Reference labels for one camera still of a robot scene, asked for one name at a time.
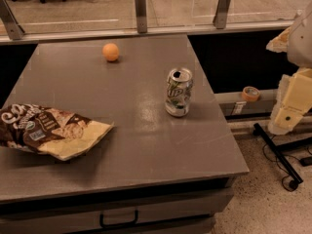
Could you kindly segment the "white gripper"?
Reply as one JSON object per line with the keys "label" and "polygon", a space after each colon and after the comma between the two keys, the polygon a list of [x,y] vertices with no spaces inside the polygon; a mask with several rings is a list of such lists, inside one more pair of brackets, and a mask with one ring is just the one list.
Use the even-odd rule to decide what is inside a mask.
{"label": "white gripper", "polygon": [[300,67],[292,76],[284,74],[276,100],[268,130],[280,136],[291,132],[312,108],[312,69]]}

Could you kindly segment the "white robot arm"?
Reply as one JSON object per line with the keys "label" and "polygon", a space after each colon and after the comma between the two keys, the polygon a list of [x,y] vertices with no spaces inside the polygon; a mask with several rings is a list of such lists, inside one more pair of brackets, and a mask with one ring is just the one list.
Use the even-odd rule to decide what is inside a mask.
{"label": "white robot arm", "polygon": [[312,2],[297,12],[293,24],[270,40],[266,49],[285,52],[298,67],[292,76],[282,76],[268,123],[269,132],[280,136],[291,132],[312,108]]}

